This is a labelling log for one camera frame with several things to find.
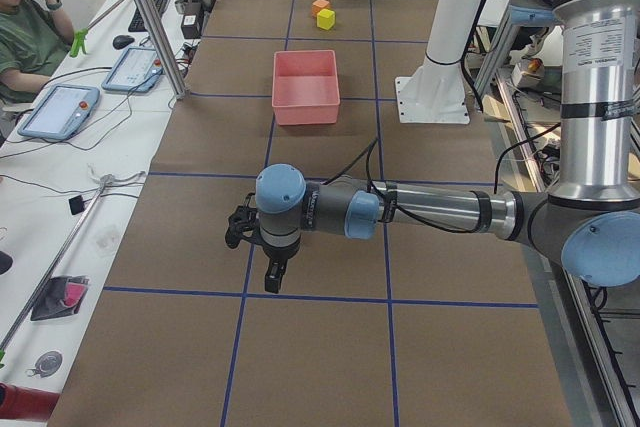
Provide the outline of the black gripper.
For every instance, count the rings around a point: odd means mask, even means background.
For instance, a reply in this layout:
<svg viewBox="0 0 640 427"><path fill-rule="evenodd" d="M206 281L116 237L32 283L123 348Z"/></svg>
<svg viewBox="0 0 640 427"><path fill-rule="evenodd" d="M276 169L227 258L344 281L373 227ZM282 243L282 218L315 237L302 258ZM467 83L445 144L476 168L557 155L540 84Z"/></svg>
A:
<svg viewBox="0 0 640 427"><path fill-rule="evenodd" d="M284 279L288 261L299 251L300 240L285 246L274 246L266 240L262 241L262 250L269 259L264 276L264 289L268 293L278 294L281 288L281 281Z"/></svg>

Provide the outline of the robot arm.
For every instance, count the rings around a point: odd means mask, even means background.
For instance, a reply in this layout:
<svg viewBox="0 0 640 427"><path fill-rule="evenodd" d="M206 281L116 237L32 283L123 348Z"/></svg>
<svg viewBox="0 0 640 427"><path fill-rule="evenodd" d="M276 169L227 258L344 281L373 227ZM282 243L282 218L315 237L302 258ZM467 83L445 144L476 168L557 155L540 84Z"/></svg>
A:
<svg viewBox="0 0 640 427"><path fill-rule="evenodd" d="M639 276L639 195L628 182L639 0L523 0L563 24L558 181L546 193L456 192L343 177L308 182L275 164L257 177L252 240L277 292L303 231L367 239L380 223L490 232L597 286Z"/></svg>

